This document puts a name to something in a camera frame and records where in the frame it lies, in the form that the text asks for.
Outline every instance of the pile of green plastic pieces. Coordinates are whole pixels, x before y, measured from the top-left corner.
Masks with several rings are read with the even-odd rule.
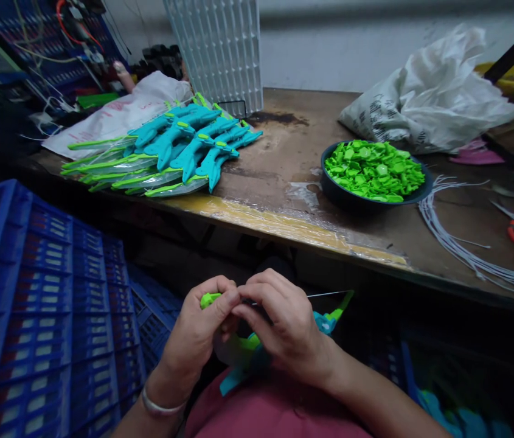
[[[403,202],[423,182],[421,165],[390,143],[353,140],[340,143],[325,160],[325,169],[340,186],[374,201]]]

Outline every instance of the wrist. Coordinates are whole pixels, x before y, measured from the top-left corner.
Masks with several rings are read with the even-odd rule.
[[[190,398],[198,378],[170,369],[160,361],[145,382],[147,397],[162,408],[177,408]]]
[[[351,380],[356,376],[356,364],[359,362],[347,354],[333,339],[328,342],[328,362],[330,371],[320,389],[338,400],[345,388],[351,389]]]

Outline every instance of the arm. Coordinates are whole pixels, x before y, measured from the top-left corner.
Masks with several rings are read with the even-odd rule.
[[[200,309],[202,295],[216,292],[222,295],[210,307]],[[239,303],[236,285],[224,276],[214,277],[190,291],[161,360],[145,382],[150,401],[165,409],[186,403],[200,378],[202,367],[210,358],[214,334],[219,332],[225,341],[235,330],[234,325],[227,324],[225,319]],[[220,333],[221,325],[227,325],[227,330]],[[139,396],[112,438],[175,437],[182,421],[181,412],[163,417],[151,415]]]
[[[268,269],[240,286],[262,305],[273,325],[246,304],[232,310],[296,379],[343,403],[378,438],[448,437],[443,428],[389,380],[345,353],[315,323],[305,292]]]
[[[320,388],[354,412],[374,435],[401,438],[449,436],[390,380],[354,359],[335,342],[332,344],[334,372]]]

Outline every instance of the pink shirt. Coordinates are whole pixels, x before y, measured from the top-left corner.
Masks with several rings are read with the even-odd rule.
[[[186,438],[368,438],[346,408],[322,391],[271,369],[225,397],[219,375],[200,395],[186,424]]]

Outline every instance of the plastic bag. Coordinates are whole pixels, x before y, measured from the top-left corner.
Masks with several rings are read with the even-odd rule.
[[[514,104],[473,72],[484,30],[457,26],[342,110],[339,121],[369,141],[413,153],[453,152],[514,119]]]
[[[135,86],[132,94],[107,103],[85,120],[46,139],[42,146],[68,158],[85,158],[97,150],[70,150],[67,146],[126,136],[128,131],[166,111],[166,101],[174,105],[175,100],[185,102],[191,98],[189,82],[153,72]]]

